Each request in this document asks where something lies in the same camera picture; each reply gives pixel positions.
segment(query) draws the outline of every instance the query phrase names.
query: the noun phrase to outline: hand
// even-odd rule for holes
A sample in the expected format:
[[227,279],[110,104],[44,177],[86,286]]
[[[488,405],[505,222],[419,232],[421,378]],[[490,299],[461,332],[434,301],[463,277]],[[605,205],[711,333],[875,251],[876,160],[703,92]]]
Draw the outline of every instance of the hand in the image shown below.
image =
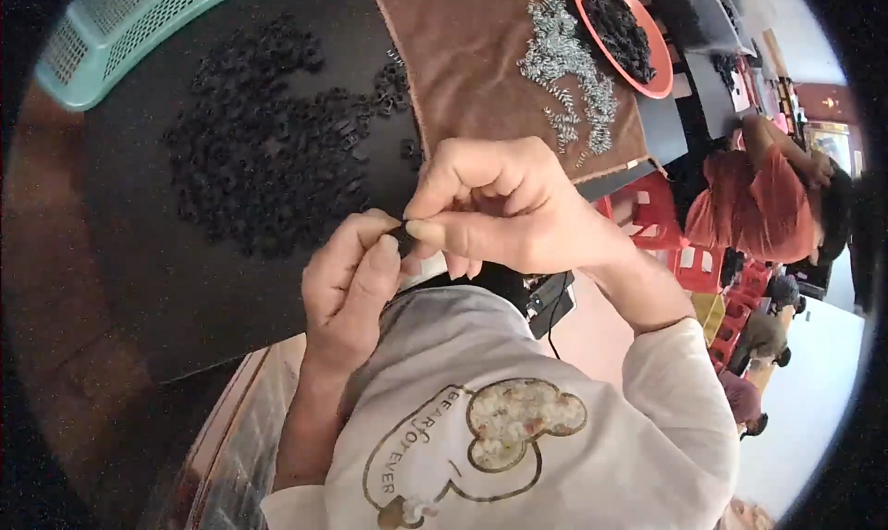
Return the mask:
[[348,376],[379,341],[379,315],[401,283],[401,222],[382,210],[350,215],[302,272],[308,319],[305,362]]
[[808,185],[812,189],[829,187],[829,178],[833,175],[832,163],[829,157],[816,150],[811,151],[812,168],[808,170]]
[[523,273],[598,265],[631,245],[537,137],[442,141],[404,216],[420,241],[411,254],[445,251],[451,278],[473,277],[481,261]]

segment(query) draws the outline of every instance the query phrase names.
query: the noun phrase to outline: red shirt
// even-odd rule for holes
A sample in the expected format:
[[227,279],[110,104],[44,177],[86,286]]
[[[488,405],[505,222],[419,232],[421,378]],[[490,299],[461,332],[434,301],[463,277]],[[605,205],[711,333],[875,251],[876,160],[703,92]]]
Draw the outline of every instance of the red shirt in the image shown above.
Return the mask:
[[759,419],[762,415],[762,396],[759,395],[759,389],[755,384],[727,370],[718,375],[718,381],[725,388],[727,402],[731,406],[735,422],[742,424],[748,420]]
[[755,173],[743,151],[706,158],[709,189],[687,214],[684,235],[701,247],[733,247],[760,261],[792,264],[814,248],[805,185],[776,145]]

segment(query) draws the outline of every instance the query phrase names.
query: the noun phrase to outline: white sweatshirt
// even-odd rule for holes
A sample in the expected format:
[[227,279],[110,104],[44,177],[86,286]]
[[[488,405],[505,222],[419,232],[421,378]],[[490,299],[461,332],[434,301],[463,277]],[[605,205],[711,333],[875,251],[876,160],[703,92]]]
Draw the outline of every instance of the white sweatshirt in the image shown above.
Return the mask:
[[270,530],[711,530],[730,501],[737,430],[696,320],[638,337],[624,396],[479,288],[416,291],[381,324],[326,483],[267,496]]

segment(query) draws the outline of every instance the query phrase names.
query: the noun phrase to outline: black cable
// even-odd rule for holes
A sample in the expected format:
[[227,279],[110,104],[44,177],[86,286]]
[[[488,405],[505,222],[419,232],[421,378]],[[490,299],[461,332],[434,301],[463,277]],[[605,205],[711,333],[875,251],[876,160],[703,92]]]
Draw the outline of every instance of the black cable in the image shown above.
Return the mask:
[[561,355],[558,354],[558,349],[556,349],[555,344],[552,343],[552,326],[555,323],[555,313],[558,312],[558,307],[559,307],[559,305],[561,305],[561,297],[563,297],[565,291],[567,291],[567,275],[569,273],[570,273],[570,271],[564,272],[564,281],[561,283],[561,292],[558,295],[558,300],[555,301],[555,304],[552,305],[552,313],[549,314],[549,331],[548,331],[549,347],[552,348],[552,352],[555,353],[555,358],[557,358],[558,360],[561,360]]

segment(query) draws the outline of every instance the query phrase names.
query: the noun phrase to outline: white wall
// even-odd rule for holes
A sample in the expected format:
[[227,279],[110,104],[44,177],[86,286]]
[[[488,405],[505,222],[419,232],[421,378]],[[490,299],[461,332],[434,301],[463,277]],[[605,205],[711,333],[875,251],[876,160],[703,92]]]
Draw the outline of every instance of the white wall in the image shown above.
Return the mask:
[[863,319],[808,299],[789,327],[792,360],[776,369],[762,397],[768,426],[740,443],[736,496],[786,514],[842,421],[860,357]]
[[805,0],[744,0],[744,4],[751,4],[763,14],[759,17],[767,18],[762,23],[770,25],[777,37],[794,82],[845,84],[838,58]]

